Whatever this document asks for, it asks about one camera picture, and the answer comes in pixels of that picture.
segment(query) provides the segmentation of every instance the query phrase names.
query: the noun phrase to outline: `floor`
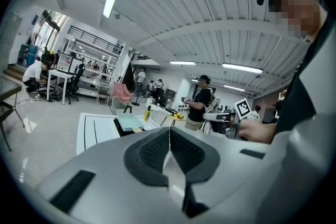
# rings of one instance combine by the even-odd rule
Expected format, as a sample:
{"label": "floor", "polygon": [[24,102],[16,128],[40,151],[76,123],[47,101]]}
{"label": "floor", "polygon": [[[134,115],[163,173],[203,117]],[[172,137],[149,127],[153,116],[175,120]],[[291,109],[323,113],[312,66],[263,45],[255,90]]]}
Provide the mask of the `floor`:
{"label": "floor", "polygon": [[[18,94],[17,103],[20,103],[16,107],[26,127],[22,126],[16,113],[12,113],[4,121],[12,151],[9,152],[2,136],[0,149],[15,179],[36,188],[48,174],[75,157],[80,113],[111,114],[111,111],[103,101],[96,105],[95,98],[85,95],[78,95],[80,101],[74,100],[72,105],[67,102],[62,105],[61,101],[32,101],[24,89],[25,86]],[[14,97],[6,102],[14,105]],[[146,111],[145,100],[139,99],[138,102],[140,106],[132,106],[133,113],[143,115]],[[157,124],[160,125],[163,119],[164,115],[158,114]],[[163,126],[170,126],[171,123],[172,120],[167,119]],[[184,124],[176,121],[175,126]]]}

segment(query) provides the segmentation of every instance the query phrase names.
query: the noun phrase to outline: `pink cloth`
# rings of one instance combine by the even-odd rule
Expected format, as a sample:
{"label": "pink cloth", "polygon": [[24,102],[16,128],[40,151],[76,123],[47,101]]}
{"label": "pink cloth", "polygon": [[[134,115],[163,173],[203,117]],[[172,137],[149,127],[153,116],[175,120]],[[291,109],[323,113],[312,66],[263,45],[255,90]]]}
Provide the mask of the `pink cloth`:
{"label": "pink cloth", "polygon": [[111,97],[117,96],[122,103],[128,103],[131,100],[132,94],[127,90],[126,84],[113,83],[113,92]]}

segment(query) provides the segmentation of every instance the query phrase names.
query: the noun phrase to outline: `bottle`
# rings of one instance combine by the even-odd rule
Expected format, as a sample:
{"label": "bottle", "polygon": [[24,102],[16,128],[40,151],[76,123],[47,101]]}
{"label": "bottle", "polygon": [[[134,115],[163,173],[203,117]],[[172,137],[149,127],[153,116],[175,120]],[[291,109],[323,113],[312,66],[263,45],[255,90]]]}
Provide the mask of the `bottle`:
{"label": "bottle", "polygon": [[151,114],[151,106],[149,105],[148,106],[148,109],[146,110],[145,112],[145,116],[143,117],[143,120],[148,122],[148,119],[149,119],[149,115]]}

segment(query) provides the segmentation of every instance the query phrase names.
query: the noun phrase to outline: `sleeve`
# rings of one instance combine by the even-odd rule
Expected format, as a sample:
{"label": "sleeve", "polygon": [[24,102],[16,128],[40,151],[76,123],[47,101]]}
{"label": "sleeve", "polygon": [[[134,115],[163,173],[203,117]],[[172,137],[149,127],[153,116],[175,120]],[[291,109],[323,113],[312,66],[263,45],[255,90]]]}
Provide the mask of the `sleeve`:
{"label": "sleeve", "polygon": [[211,100],[211,91],[210,90],[202,90],[198,96],[198,102],[207,106]]}
{"label": "sleeve", "polygon": [[40,79],[40,76],[41,76],[41,67],[37,67],[36,70],[35,70],[35,79]]}

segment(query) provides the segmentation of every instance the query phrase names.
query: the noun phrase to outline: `neck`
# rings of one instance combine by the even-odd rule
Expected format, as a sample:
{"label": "neck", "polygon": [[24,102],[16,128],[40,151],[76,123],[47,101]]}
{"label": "neck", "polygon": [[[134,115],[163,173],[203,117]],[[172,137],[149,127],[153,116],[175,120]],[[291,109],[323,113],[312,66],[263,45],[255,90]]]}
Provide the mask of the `neck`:
{"label": "neck", "polygon": [[318,23],[317,27],[315,28],[315,30],[313,31],[313,33],[308,35],[312,42],[316,39],[320,29],[322,28],[325,20],[327,19],[327,14],[328,13],[320,6],[319,23]]}

